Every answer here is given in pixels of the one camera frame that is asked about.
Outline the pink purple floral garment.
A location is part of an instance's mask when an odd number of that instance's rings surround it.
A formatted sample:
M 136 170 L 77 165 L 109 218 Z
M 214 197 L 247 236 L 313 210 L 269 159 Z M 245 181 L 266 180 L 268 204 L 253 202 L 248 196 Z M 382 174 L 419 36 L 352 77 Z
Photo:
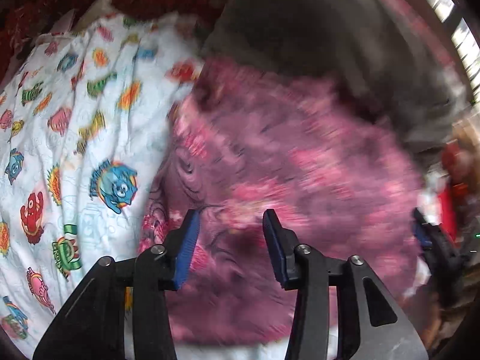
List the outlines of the pink purple floral garment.
M 175 341 L 250 345 L 289 335 L 295 295 L 273 274 L 267 209 L 324 255 L 365 258 L 395 298 L 413 288 L 416 166 L 387 124 L 353 113 L 333 77 L 210 58 L 169 121 L 139 246 L 162 242 L 199 211 L 188 280 L 168 295 Z

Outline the red cushion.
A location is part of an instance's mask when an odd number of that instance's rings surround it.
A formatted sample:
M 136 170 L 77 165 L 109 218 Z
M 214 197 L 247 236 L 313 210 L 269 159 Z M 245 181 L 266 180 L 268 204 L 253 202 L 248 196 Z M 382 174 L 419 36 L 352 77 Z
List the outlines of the red cushion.
M 438 198 L 440 203 L 440 227 L 448 235 L 450 240 L 456 243 L 458 224 L 450 188 L 444 187 L 443 190 L 438 193 Z

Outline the white cartoon print bedsheet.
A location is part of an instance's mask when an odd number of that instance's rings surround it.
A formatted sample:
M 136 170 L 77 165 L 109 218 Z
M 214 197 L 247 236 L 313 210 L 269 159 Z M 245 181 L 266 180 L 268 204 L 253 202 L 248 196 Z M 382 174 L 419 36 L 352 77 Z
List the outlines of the white cartoon print bedsheet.
M 202 62 L 196 18 L 47 33 L 1 92 L 1 328 L 31 357 L 102 256 L 137 252 L 168 112 Z

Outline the barred window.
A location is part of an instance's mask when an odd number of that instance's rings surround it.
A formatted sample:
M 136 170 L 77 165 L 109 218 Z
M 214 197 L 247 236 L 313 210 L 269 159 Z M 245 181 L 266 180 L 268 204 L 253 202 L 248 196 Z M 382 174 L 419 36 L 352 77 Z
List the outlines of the barred window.
M 479 105 L 479 39 L 475 37 L 460 6 L 454 0 L 426 0 L 445 25 L 463 64 L 473 95 L 471 103 Z

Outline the grey pillow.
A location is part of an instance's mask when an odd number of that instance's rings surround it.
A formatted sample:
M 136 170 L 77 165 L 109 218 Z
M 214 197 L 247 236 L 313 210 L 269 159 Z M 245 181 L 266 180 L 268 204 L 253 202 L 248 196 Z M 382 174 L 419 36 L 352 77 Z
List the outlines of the grey pillow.
M 416 153 L 443 146 L 461 108 L 426 41 L 381 0 L 229 0 L 203 51 L 289 76 L 333 73 Z

